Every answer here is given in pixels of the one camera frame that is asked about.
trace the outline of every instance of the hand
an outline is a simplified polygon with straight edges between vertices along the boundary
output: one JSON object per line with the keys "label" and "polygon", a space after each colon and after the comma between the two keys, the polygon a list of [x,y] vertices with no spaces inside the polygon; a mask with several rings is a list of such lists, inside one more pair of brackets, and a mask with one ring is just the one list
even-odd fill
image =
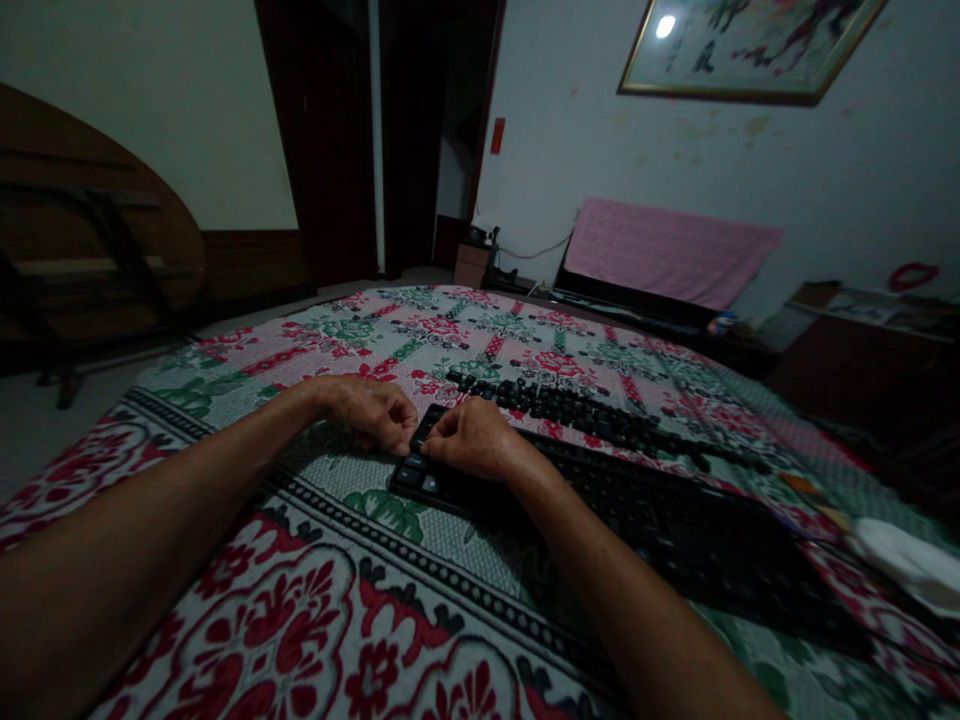
{"label": "hand", "polygon": [[448,410],[420,452],[471,475],[504,482],[545,461],[494,403],[478,397]]}
{"label": "hand", "polygon": [[400,457],[410,454],[417,409],[399,385],[345,375],[307,382],[313,383],[309,391],[316,394],[319,417],[356,429],[362,448],[379,446]]}

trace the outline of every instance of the keyboard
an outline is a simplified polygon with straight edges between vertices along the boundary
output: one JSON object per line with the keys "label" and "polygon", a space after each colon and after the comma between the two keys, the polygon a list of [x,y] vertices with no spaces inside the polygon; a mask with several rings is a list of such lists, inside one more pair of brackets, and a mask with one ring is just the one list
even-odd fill
{"label": "keyboard", "polygon": [[[500,483],[419,453],[447,411],[431,405],[390,477],[390,491],[535,542],[537,530]],[[583,501],[680,594],[858,658],[867,634],[760,502],[576,445],[518,432]]]}
{"label": "keyboard", "polygon": [[765,474],[771,470],[760,457],[735,453],[729,448],[707,442],[687,440],[676,433],[661,430],[658,427],[659,417],[647,416],[642,411],[629,413],[572,390],[528,383],[522,378],[516,382],[506,380],[491,383],[457,371],[447,373],[447,380],[457,383],[459,392],[492,400],[506,410],[521,410],[534,419],[558,422],[650,458],[657,458],[661,452],[686,455],[704,473],[710,472],[707,456],[759,473]]}

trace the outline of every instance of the framed painting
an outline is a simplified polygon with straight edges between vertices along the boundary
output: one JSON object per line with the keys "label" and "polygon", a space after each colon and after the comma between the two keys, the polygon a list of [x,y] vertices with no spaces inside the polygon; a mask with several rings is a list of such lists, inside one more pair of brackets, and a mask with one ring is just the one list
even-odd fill
{"label": "framed painting", "polygon": [[620,93],[816,105],[886,0],[649,0]]}

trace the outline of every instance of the red light switch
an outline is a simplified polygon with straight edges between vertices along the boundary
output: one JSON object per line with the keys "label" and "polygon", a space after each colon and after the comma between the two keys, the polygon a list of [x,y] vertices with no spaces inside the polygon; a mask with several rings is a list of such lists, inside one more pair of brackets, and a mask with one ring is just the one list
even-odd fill
{"label": "red light switch", "polygon": [[490,154],[500,154],[500,144],[503,142],[503,126],[506,124],[503,118],[497,118],[493,123],[493,141],[490,143]]}

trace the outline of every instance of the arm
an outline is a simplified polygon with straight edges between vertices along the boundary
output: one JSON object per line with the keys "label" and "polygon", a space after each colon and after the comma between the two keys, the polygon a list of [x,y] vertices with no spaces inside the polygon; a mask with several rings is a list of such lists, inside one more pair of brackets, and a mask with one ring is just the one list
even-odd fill
{"label": "arm", "polygon": [[422,452],[513,491],[590,615],[638,715],[785,717],[716,633],[495,405],[472,398],[451,410]]}
{"label": "arm", "polygon": [[396,385],[318,378],[133,475],[0,557],[0,705],[73,717],[120,673],[194,579],[287,445],[321,419],[406,455]]}

